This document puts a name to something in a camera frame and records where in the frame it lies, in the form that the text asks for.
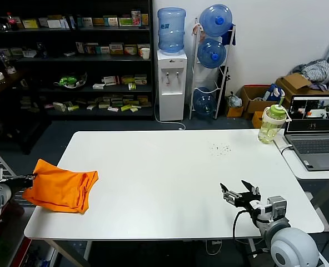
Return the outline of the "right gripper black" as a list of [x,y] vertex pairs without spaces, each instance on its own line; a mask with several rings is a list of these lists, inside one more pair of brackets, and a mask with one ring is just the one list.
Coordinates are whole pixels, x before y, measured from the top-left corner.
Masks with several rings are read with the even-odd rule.
[[241,180],[247,192],[236,193],[230,191],[223,183],[220,183],[223,199],[235,207],[242,207],[245,210],[253,210],[252,201],[261,201],[259,187],[255,187],[245,180]]

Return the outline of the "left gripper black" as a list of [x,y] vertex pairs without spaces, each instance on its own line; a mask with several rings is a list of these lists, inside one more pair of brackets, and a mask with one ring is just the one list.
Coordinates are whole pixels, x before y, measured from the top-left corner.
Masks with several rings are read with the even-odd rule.
[[8,179],[7,186],[11,189],[23,189],[33,186],[33,181],[37,178],[37,174],[19,175],[17,179]]

